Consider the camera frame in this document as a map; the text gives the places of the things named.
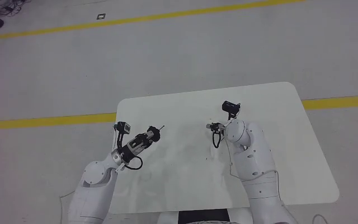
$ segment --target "yellow stripe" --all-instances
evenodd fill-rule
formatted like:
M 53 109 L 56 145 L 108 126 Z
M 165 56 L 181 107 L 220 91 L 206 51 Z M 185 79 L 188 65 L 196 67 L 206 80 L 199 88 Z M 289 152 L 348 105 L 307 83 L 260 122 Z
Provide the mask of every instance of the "yellow stripe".
M 302 100 L 305 110 L 319 110 L 331 108 L 353 108 L 358 107 L 358 96 Z
M 43 126 L 72 125 L 72 124 L 92 124 L 103 122 L 115 122 L 116 113 L 110 114 L 88 114 L 76 116 L 56 116 L 52 118 L 33 118 L 19 120 L 0 121 L 0 129 L 8 128 L 33 128 Z
M 339 97 L 330 99 L 302 100 L 305 110 L 358 107 L 358 96 Z M 20 120 L 0 120 L 0 129 L 32 128 L 57 125 L 92 124 L 115 122 L 116 113 L 88 114 L 76 116 L 58 116 L 52 118 L 33 118 Z
M 112 26 L 112 25 L 120 25 L 120 24 L 130 24 L 130 23 L 134 23 L 134 22 L 146 22 L 146 21 L 152 21 L 152 20 L 161 20 L 163 18 L 174 18 L 174 17 L 192 16 L 192 15 L 200 15 L 200 14 L 208 14 L 208 13 L 216 13 L 216 12 L 225 12 L 225 11 L 233 11 L 233 10 L 243 10 L 243 9 L 248 9 L 248 8 L 274 6 L 274 5 L 277 5 L 277 4 L 286 4 L 286 3 L 304 2 L 304 1 L 305 0 L 268 0 L 268 1 L 252 2 L 252 3 L 246 3 L 246 4 L 234 4 L 234 5 L 231 5 L 231 6 L 219 6 L 219 7 L 212 7 L 212 8 L 201 8 L 201 9 L 198 9 L 198 10 L 171 12 L 171 13 L 158 14 L 158 15 L 141 16 L 141 17 L 136 17 L 136 18 L 123 18 L 123 19 L 119 19 L 119 20 L 91 22 L 91 23 L 87 23 L 87 24 L 78 24 L 78 25 L 72 25 L 72 26 L 62 26 L 62 27 L 55 27 L 55 28 L 42 29 L 42 30 L 32 30 L 32 31 L 0 34 L 0 39 L 15 38 L 15 37 L 19 37 L 19 36 L 49 34 L 49 33 L 52 33 L 52 32 L 65 32 L 65 31 L 71 31 L 71 30 L 83 30 L 83 29 L 90 29 L 90 28 L 95 28 L 95 27 Z

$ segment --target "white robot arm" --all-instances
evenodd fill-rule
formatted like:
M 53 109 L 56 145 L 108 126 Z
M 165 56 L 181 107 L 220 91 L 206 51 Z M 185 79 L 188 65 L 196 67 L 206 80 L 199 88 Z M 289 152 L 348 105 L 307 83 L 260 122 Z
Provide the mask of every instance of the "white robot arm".
M 262 128 L 256 123 L 245 123 L 236 118 L 240 104 L 226 101 L 223 110 L 229 113 L 229 122 L 225 125 L 212 123 L 207 127 L 213 131 L 213 139 L 214 134 L 223 135 L 234 145 L 233 160 L 249 199 L 253 223 L 296 224 L 280 199 L 274 158 Z
M 124 134 L 129 134 L 130 126 L 118 122 L 114 126 L 119 131 L 117 149 L 109 153 L 103 161 L 94 161 L 86 166 L 82 178 L 76 187 L 69 206 L 69 224 L 101 224 L 107 216 L 114 187 L 117 180 L 116 169 L 124 163 L 124 167 L 132 170 L 128 164 L 138 154 L 160 139 L 160 129 L 149 127 L 146 133 L 138 134 L 122 147 Z

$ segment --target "concrete floor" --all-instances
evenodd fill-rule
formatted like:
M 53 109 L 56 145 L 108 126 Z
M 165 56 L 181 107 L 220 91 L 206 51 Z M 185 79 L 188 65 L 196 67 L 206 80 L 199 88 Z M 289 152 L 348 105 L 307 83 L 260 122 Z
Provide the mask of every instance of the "concrete floor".
M 33 0 L 0 34 L 248 1 Z M 0 39 L 0 120 L 112 113 L 120 100 L 289 81 L 301 99 L 358 95 L 358 2 L 307 0 L 151 22 Z M 358 223 L 358 109 L 307 111 L 340 189 L 331 204 L 290 206 Z M 3 223 L 58 223 L 58 196 L 112 147 L 112 124 L 0 129 Z M 65 198 L 64 211 L 70 197 Z M 155 223 L 109 214 L 105 223 Z

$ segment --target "white tabletop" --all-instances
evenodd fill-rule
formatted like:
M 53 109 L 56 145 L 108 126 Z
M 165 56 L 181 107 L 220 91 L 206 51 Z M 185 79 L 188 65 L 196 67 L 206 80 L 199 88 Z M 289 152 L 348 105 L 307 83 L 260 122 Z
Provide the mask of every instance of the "white tabletop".
M 295 87 L 287 82 L 125 99 L 116 121 L 131 125 L 123 142 L 150 125 L 159 142 L 144 150 L 139 171 L 119 172 L 110 213 L 248 207 L 241 182 L 229 175 L 225 144 L 214 149 L 206 124 L 225 123 L 228 100 L 239 118 L 259 123 L 280 173 L 286 204 L 330 203 L 339 191 Z M 131 166 L 139 166 L 134 159 Z

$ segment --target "floor marking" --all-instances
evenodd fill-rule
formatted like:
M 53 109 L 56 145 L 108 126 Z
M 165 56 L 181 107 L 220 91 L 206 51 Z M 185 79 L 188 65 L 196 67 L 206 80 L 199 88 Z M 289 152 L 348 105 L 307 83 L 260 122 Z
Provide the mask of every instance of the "floor marking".
M 333 108 L 358 107 L 358 96 L 338 97 L 329 99 L 302 100 L 305 110 L 322 110 Z M 33 128 L 58 125 L 93 124 L 115 122 L 116 113 L 87 114 L 75 116 L 58 116 L 51 118 L 33 118 L 19 120 L 0 120 L 0 129 Z
M 90 22 L 87 24 L 62 26 L 62 27 L 48 28 L 48 29 L 42 29 L 42 30 L 12 32 L 12 33 L 7 33 L 7 34 L 0 34 L 0 39 L 16 38 L 19 36 L 49 34 L 49 33 L 54 33 L 54 32 L 66 32 L 66 31 L 71 31 L 71 30 L 84 30 L 84 29 L 91 29 L 91 28 L 103 27 L 103 26 L 130 24 L 130 23 L 135 23 L 135 22 L 161 20 L 164 18 L 175 18 L 175 17 L 192 16 L 192 15 L 200 15 L 200 14 L 208 14 L 208 13 L 225 12 L 225 11 L 244 10 L 244 9 L 248 9 L 248 8 L 274 6 L 277 4 L 287 4 L 287 3 L 304 2 L 304 1 L 305 0 L 266 0 L 266 1 L 261 1 L 261 2 L 251 2 L 251 3 L 245 3 L 245 4 L 234 4 L 234 5 L 230 5 L 230 6 L 217 6 L 217 7 L 212 7 L 212 8 L 201 8 L 201 9 L 196 9 L 196 10 L 170 12 L 170 13 L 157 14 L 157 15 L 140 16 L 140 17 L 135 17 L 135 18 L 122 18 L 119 20 Z

